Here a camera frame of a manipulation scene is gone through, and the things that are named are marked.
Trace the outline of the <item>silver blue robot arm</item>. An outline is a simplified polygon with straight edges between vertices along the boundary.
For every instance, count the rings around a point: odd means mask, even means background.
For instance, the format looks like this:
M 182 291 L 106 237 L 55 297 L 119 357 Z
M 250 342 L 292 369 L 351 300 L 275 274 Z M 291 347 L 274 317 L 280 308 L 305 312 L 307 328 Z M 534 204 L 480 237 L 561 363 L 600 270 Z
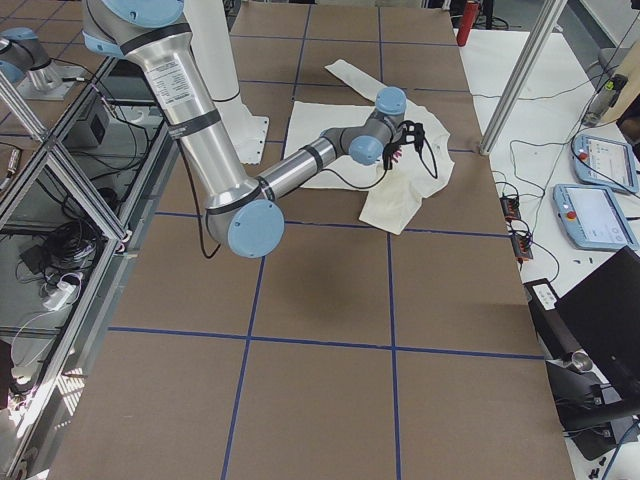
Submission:
M 181 1 L 86 1 L 85 44 L 105 56 L 138 65 L 161 107 L 171 137 L 209 195 L 206 226 L 235 254 L 263 257 L 281 241 L 285 220 L 276 200 L 343 155 L 386 169 L 408 135 L 424 139 L 421 124 L 405 117 L 407 99 L 381 89 L 365 123 L 330 128 L 261 175 L 247 175 L 191 50 L 192 30 Z
M 1 32 L 1 72 L 12 83 L 23 80 L 28 71 L 47 67 L 51 58 L 36 33 L 28 27 Z

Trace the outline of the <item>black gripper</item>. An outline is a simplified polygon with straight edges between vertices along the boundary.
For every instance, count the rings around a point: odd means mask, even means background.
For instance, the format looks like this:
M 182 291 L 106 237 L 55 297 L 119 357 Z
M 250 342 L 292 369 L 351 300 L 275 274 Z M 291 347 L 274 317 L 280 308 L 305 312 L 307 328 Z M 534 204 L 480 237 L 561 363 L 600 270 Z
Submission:
M 393 168 L 392 163 L 402 146 L 412 145 L 420 160 L 423 160 L 422 151 L 425 144 L 425 130 L 422 123 L 405 120 L 399 125 L 399 133 L 383 149 L 382 162 L 385 170 Z

